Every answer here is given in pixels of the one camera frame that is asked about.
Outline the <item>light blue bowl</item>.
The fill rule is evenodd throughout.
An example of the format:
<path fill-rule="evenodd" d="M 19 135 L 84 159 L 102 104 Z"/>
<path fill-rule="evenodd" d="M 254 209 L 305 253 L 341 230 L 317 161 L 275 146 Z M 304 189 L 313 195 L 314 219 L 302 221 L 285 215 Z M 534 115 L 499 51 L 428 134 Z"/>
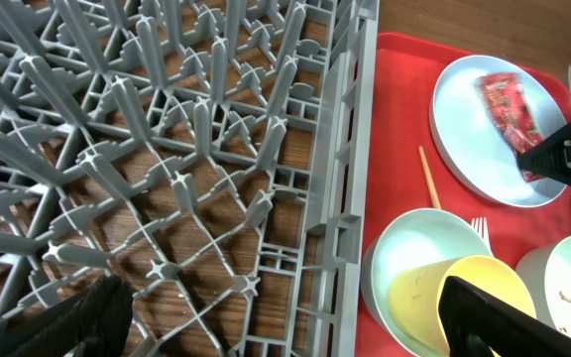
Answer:
<path fill-rule="evenodd" d="M 361 265 L 360 288 L 372 318 L 408 353 L 439 353 L 404 333 L 392 319 L 388 291 L 400 273 L 469 255 L 493 254 L 490 242 L 457 215 L 419 208 L 397 217 L 370 244 Z"/>

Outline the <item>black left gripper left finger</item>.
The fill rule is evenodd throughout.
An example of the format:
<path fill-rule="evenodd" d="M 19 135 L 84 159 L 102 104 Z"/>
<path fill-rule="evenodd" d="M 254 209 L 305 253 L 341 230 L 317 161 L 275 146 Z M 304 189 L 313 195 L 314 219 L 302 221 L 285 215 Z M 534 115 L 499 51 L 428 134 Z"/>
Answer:
<path fill-rule="evenodd" d="M 60 357 L 76 347 L 82 356 L 120 356 L 133 318 L 131 285 L 102 276 L 87 290 L 0 335 L 0 356 Z"/>

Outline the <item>yellow plastic cup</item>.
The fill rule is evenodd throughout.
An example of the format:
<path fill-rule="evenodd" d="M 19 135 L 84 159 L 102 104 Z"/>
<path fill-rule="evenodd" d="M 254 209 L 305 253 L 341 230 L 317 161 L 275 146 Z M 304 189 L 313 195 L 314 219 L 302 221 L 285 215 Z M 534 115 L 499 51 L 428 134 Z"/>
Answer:
<path fill-rule="evenodd" d="M 528 316 L 536 316 L 531 294 L 521 277 L 497 258 L 471 255 L 413 268 L 392 280 L 387 301 L 395 337 L 416 356 L 450 353 L 438 312 L 449 277 L 461 278 Z"/>

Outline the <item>red snack wrapper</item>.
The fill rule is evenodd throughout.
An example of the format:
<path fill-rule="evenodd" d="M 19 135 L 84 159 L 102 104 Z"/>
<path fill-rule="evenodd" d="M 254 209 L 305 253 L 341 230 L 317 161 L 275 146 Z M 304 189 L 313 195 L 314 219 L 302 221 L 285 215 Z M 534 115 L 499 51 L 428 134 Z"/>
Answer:
<path fill-rule="evenodd" d="M 542 142 L 516 73 L 497 72 L 480 76 L 476 80 L 476 88 L 490 121 L 516 158 Z"/>

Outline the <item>light blue plate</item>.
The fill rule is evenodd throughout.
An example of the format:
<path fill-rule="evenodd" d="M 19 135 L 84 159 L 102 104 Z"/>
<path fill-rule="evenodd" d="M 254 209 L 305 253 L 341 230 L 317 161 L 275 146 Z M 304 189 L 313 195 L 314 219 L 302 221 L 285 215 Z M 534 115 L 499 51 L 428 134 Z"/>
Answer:
<path fill-rule="evenodd" d="M 566 185 L 551 178 L 524 180 L 514 152 L 491 122 L 477 88 L 480 77 L 496 72 L 519 76 L 542 138 L 566 124 L 555 99 L 521 67 L 472 55 L 454 60 L 440 73 L 430 102 L 431 136 L 448 169 L 475 193 L 519 208 L 543 206 L 558 198 Z"/>

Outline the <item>mint green cup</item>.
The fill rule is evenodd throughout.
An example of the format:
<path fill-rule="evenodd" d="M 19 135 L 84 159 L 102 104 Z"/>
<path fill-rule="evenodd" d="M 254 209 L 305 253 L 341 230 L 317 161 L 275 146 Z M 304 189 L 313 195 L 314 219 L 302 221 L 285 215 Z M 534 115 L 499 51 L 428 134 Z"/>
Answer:
<path fill-rule="evenodd" d="M 527 253 L 515 271 L 532 296 L 537 318 L 571 338 L 571 236 Z"/>

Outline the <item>white plastic fork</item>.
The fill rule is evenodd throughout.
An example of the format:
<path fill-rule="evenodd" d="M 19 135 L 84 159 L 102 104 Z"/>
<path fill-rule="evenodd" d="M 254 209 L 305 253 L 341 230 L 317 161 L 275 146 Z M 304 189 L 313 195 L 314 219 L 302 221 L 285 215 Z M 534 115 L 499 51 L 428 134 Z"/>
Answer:
<path fill-rule="evenodd" d="M 480 236 L 480 238 L 483 240 L 488 249 L 492 250 L 487 218 L 486 217 L 472 218 L 471 226 Z"/>

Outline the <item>wooden chopstick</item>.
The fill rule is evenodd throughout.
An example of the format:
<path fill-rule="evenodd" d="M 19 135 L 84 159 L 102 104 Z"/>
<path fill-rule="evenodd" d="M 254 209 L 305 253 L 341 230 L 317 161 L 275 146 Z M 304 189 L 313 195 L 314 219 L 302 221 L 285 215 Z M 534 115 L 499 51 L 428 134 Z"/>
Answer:
<path fill-rule="evenodd" d="M 438 192 L 435 187 L 434 180 L 428 164 L 428 160 L 422 146 L 418 147 L 418 152 L 432 206 L 436 209 L 440 209 L 441 203 L 439 200 Z"/>

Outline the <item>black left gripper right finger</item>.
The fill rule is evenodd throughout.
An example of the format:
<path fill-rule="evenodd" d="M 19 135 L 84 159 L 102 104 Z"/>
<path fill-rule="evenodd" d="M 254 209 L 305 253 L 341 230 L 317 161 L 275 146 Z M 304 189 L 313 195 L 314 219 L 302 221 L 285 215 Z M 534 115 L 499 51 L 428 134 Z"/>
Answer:
<path fill-rule="evenodd" d="M 571 357 L 571 338 L 456 276 L 438 314 L 451 357 Z"/>

